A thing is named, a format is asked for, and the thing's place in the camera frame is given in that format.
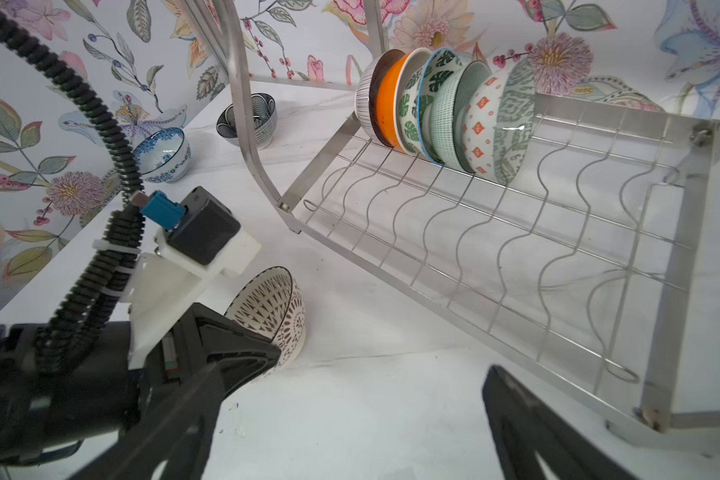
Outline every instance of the white table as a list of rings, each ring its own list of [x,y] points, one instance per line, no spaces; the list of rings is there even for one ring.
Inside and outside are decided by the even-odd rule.
[[[352,110],[352,94],[253,84],[277,100],[278,128],[261,157],[282,191]],[[307,339],[289,368],[241,388],[221,408],[206,480],[232,478],[501,478],[480,388],[489,365],[522,382],[641,478],[720,478],[720,457],[634,448],[602,418],[305,235],[290,232],[256,186],[237,148],[215,132],[222,92],[185,129],[194,164],[176,184],[225,203],[262,244],[244,276],[220,277],[200,302],[223,312],[259,271],[284,265],[304,291]],[[147,193],[154,190],[147,184]],[[0,312],[0,321],[46,322],[87,264],[115,199]],[[147,222],[144,250],[156,225]],[[124,305],[113,320],[126,320]],[[115,441],[87,440],[67,460],[14,468],[14,480],[66,478]]]

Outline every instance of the cable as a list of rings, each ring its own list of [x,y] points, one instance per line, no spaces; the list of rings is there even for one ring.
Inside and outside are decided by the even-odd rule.
[[[133,151],[117,120],[75,70],[2,12],[0,43],[59,86],[96,127],[120,176],[126,203],[122,211],[115,211],[110,216],[104,238],[111,244],[138,247],[144,235],[144,217],[129,200],[131,195],[142,190],[143,184]],[[130,274],[115,269],[118,266],[133,268],[135,263],[134,254],[111,250],[96,252],[48,321],[46,330],[38,337],[35,363],[39,373],[58,375],[79,365],[96,342],[117,302],[116,297],[101,294],[101,288],[122,291]]]

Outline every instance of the white mounting bracket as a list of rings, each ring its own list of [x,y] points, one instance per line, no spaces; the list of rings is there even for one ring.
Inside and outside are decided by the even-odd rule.
[[[261,245],[243,229],[208,265],[201,265],[169,246],[157,229],[154,254],[143,252],[120,302],[129,302],[130,358],[128,368],[140,369],[146,356],[219,274],[242,274]]]

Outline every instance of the metal dish rack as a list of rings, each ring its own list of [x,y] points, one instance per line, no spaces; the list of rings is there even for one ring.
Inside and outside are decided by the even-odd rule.
[[[720,412],[672,414],[720,122],[539,95],[508,187],[375,143],[352,114],[284,194],[253,136],[232,0],[187,0],[226,63],[240,149],[286,225],[602,415],[642,446],[720,453]],[[365,0],[374,56],[386,50]]]

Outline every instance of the blue usb plug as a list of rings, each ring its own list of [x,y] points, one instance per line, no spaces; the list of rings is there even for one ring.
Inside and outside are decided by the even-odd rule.
[[[155,191],[149,197],[137,192],[131,198],[131,202],[139,207],[143,216],[166,230],[171,230],[178,225],[181,217],[186,213],[186,208],[182,204],[170,201],[160,190]]]

